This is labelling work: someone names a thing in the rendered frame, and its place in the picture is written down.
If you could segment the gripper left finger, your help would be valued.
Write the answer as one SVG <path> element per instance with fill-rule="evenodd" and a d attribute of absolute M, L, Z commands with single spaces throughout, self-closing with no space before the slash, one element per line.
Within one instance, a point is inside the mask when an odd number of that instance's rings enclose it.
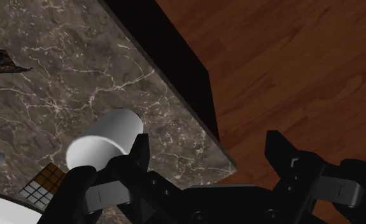
<path fill-rule="evenodd" d="M 105 205 L 89 211 L 95 200 L 125 197 L 118 208 L 132 224 L 183 224 L 176 202 L 181 190 L 155 171 L 148 171 L 149 140 L 140 134 L 128 155 L 113 157 L 101 171 L 85 165 L 71 169 L 38 224 L 98 224 Z M 101 187 L 95 200 L 86 194 Z"/>

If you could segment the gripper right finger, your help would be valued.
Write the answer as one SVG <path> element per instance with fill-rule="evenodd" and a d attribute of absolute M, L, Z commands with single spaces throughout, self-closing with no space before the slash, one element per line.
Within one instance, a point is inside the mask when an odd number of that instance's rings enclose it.
<path fill-rule="evenodd" d="M 298 150 L 277 130 L 269 130 L 265 157 L 279 176 L 284 224 L 327 224 L 312 214 L 317 200 L 331 202 L 351 224 L 366 224 L 366 162 L 326 162 L 311 151 Z"/>

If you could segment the white cylindrical cup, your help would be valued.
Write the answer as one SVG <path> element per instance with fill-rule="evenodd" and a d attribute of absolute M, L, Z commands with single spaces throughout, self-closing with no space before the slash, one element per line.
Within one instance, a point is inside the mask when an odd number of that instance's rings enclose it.
<path fill-rule="evenodd" d="M 67 147 L 67 168 L 89 165 L 100 171 L 111 158 L 129 154 L 136 136 L 143 131 L 137 113 L 127 108 L 113 109 Z"/>

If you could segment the brown and white puzzle cube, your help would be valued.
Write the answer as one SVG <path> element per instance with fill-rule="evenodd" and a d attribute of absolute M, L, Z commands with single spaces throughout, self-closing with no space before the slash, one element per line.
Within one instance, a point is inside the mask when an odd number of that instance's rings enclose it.
<path fill-rule="evenodd" d="M 49 163 L 19 191 L 19 194 L 43 209 L 50 203 L 65 176 L 64 171 L 55 164 Z"/>

